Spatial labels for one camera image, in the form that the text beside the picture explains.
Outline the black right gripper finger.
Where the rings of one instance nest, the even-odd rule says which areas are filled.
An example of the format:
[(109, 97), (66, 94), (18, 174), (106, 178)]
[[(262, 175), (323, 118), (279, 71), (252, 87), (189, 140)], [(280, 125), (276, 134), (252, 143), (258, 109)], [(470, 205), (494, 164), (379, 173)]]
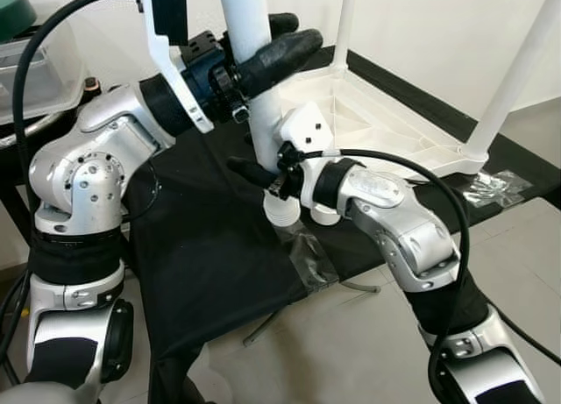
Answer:
[(254, 187), (261, 188), (261, 190), (268, 190), (278, 177), (260, 163), (255, 162), (255, 160), (245, 159), (245, 157), (228, 157), (227, 168)]

